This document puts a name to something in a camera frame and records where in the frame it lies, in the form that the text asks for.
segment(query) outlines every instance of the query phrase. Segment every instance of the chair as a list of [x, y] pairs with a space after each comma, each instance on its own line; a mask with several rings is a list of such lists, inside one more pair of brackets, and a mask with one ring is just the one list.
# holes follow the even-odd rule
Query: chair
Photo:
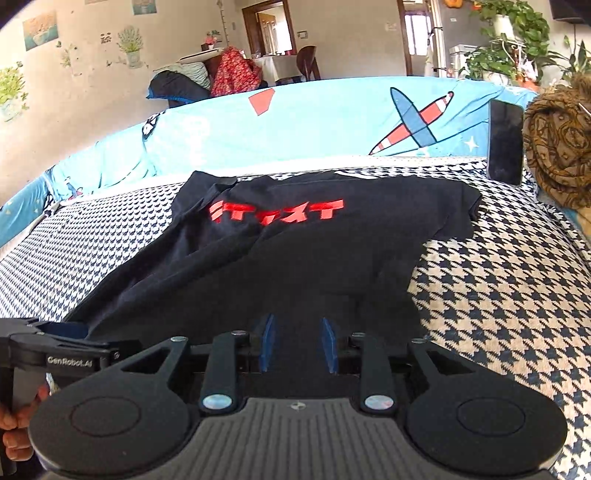
[[314, 80], [322, 80], [316, 63], [316, 47], [314, 45], [302, 48], [297, 53], [295, 61], [301, 74], [306, 77], [307, 82], [312, 80], [312, 75], [314, 75]]

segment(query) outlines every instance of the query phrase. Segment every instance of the metal screw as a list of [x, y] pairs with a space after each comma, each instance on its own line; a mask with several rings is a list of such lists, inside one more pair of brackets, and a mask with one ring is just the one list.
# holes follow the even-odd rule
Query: metal screw
[[394, 400], [387, 395], [371, 395], [365, 399], [365, 406], [372, 410], [388, 410], [394, 405]]
[[290, 408], [292, 408], [293, 410], [296, 410], [296, 411], [304, 410], [305, 407], [306, 407], [306, 404], [301, 401], [293, 402], [290, 405]]
[[203, 406], [209, 410], [223, 410], [230, 405], [232, 405], [232, 399], [221, 393], [214, 393], [203, 399]]

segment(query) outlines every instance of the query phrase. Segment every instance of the window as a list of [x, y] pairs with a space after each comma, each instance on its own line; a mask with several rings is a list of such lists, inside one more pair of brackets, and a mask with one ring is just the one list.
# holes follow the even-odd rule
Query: window
[[411, 55], [426, 55], [431, 18], [426, 12], [415, 12], [404, 16], [407, 26], [408, 49]]

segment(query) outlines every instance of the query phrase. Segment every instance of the circular pad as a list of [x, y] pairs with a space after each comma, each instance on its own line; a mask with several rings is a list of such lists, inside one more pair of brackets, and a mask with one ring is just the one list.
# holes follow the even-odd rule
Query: circular pad
[[501, 398], [469, 400], [457, 409], [457, 419], [466, 430], [485, 437], [504, 437], [517, 432], [525, 414], [517, 405]]
[[97, 397], [75, 407], [71, 420], [72, 426], [83, 434], [112, 437], [131, 430], [140, 418], [141, 410], [131, 400]]
[[482, 476], [549, 467], [567, 434], [554, 402], [492, 373], [441, 376], [410, 405], [406, 428], [428, 457]]
[[41, 403], [29, 436], [46, 468], [105, 478], [136, 475], [164, 461], [183, 445], [190, 426], [185, 403], [155, 375], [112, 372]]

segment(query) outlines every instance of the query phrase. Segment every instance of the finger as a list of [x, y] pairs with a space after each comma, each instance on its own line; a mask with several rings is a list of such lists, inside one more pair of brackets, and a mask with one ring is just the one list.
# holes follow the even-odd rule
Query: finger
[[0, 404], [0, 429], [12, 430], [17, 428], [17, 420], [4, 405]]
[[14, 450], [22, 450], [31, 446], [27, 429], [18, 429], [11, 430], [10, 432], [4, 432], [4, 435], [2, 436], [2, 442], [6, 447]]
[[24, 448], [21, 450], [15, 450], [12, 448], [6, 449], [6, 456], [13, 462], [26, 462], [33, 456], [33, 449], [31, 447]]
[[49, 385], [45, 383], [37, 389], [37, 398], [41, 401], [45, 401], [49, 398]]
[[35, 399], [26, 407], [21, 408], [18, 412], [14, 414], [14, 417], [17, 420], [18, 428], [26, 429], [29, 426], [29, 422], [33, 417], [33, 414], [39, 408], [40, 401]]

